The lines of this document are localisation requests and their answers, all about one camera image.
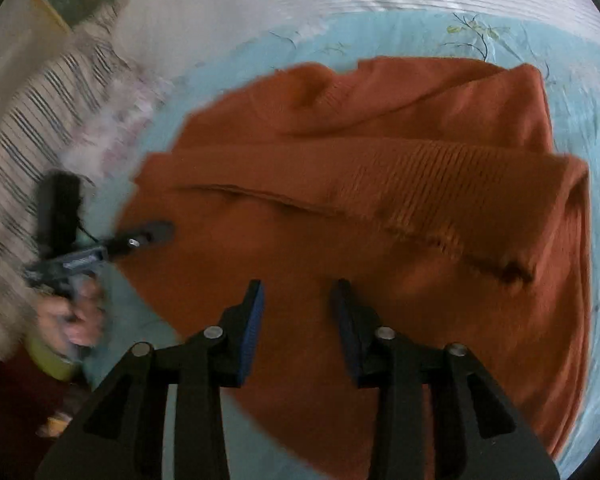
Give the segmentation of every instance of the light blue bedsheet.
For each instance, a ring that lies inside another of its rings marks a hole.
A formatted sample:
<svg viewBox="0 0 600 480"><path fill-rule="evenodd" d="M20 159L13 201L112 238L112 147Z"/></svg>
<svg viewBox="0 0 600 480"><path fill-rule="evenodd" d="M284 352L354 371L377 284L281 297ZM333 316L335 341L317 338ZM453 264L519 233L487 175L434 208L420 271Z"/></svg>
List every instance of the light blue bedsheet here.
<svg viewBox="0 0 600 480"><path fill-rule="evenodd" d="M600 437L600 46L540 23L422 10L343 14L297 30L267 33L183 78L144 134L133 163L109 181L91 203L86 224L97 234L110 232L116 214L133 191L130 175L145 153L169 149L190 110L274 69L311 60L345 71L355 68L357 60L375 56L486 57L506 68L521 62L534 64L545 78L556 150L578 155L590 164L590 366L580 416L557 462L566 478ZM134 342L147 340L159 347L176 342L173 330L142 304L114 269L106 286L110 291L109 330L104 344L86 364L94 384ZM263 434L229 399L224 399L223 406L233 480L321 478ZM169 418L167 435L171 423ZM165 442L163 467L165 478L170 478L170 440Z"/></svg>

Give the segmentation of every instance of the knit sweater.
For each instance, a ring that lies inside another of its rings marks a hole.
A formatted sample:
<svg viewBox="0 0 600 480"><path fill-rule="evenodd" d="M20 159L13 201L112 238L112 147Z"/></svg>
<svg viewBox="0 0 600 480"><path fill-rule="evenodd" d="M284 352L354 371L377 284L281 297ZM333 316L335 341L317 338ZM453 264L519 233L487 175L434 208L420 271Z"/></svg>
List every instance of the knit sweater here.
<svg viewBox="0 0 600 480"><path fill-rule="evenodd" d="M552 154L535 68L276 72L193 114L136 184L120 224L169 219L176 235L123 272L183 336L264 281L234 395L314 467L366 478L374 433L377 392L347 377L328 307L337 278L415 342L469 346L548 451L564 445L587 371L588 174Z"/></svg>

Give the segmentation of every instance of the yellow object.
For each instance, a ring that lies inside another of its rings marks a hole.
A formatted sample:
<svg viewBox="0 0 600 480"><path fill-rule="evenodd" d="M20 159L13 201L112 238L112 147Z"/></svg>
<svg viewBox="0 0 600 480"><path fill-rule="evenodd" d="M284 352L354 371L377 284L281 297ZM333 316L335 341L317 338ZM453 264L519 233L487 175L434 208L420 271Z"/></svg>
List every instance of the yellow object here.
<svg viewBox="0 0 600 480"><path fill-rule="evenodd" d="M54 416L50 416L46 420L46 424L40 426L36 434L43 438L58 438L66 430L69 422L71 422L71 418L68 415L56 412Z"/></svg>
<svg viewBox="0 0 600 480"><path fill-rule="evenodd" d="M60 14L58 14L58 12L51 5L49 5L46 0L33 0L33 2L45 9L45 11L48 12L48 14L53 18L54 22L57 23L62 30L65 32L71 32L71 27L66 24L65 20L62 19L62 16L60 16Z"/></svg>
<svg viewBox="0 0 600 480"><path fill-rule="evenodd" d="M78 371L79 364L72 363L54 352L41 338L38 330L33 328L25 341L27 352L36 366L45 374L59 381L69 381Z"/></svg>

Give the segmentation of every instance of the finger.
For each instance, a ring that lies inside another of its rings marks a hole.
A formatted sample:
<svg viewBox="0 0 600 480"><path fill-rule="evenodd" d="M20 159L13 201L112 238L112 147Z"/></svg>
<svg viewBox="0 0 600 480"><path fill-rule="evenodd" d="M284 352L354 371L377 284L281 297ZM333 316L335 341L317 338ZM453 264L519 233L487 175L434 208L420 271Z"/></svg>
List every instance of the finger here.
<svg viewBox="0 0 600 480"><path fill-rule="evenodd" d="M66 355L67 338L62 334L62 328L55 316L38 317L38 330L42 339L56 352Z"/></svg>
<svg viewBox="0 0 600 480"><path fill-rule="evenodd" d="M67 327L65 333L69 341L81 346L95 346L102 336L102 331L98 327L86 323Z"/></svg>
<svg viewBox="0 0 600 480"><path fill-rule="evenodd" d="M71 304L67 298L61 298L60 296L43 296L37 305L38 316L70 316L71 315Z"/></svg>
<svg viewBox="0 0 600 480"><path fill-rule="evenodd" d="M97 300L88 300L80 298L74 305L75 316L83 321L102 320L102 310L100 302Z"/></svg>
<svg viewBox="0 0 600 480"><path fill-rule="evenodd" d="M100 283L94 278L86 278L80 286L80 296L88 300L99 300L102 297Z"/></svg>

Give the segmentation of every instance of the bed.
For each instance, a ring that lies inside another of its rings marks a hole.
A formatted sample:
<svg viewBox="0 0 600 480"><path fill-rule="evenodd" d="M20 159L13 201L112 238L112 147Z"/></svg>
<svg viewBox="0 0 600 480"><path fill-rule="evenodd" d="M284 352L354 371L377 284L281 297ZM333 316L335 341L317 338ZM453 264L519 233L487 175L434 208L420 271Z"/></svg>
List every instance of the bed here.
<svg viewBox="0 0 600 480"><path fill-rule="evenodd" d="M234 27L239 30L222 41L205 21L212 10L196 16L196 28L178 32L176 20L157 25L164 2L131 0L118 18L107 7L81 29L81 38L89 38L86 46L73 46L14 97L0 127L0 353L8 351L31 301L17 283L19 265L34 249L29 199L34 182L59 164L73 132L107 101L112 78L129 70L121 56L178 79L129 159L90 197L84 222L96 235L111 231L143 155L167 150L188 112L271 70L314 60L342 71L358 59L381 55L475 57L504 67L529 62L544 75L555 149L583 157L591 170L591 361L586 399L557 460L568 478L600 439L600 13L590 0L313 0L308 9L300 8L303 0L271 1L284 12L255 22L246 12ZM134 342L163 347L177 341L115 268L104 278L109 327L86 363L93 384ZM323 478L263 434L230 399L223 403L232 478ZM168 437L165 446L163 469L170 478Z"/></svg>

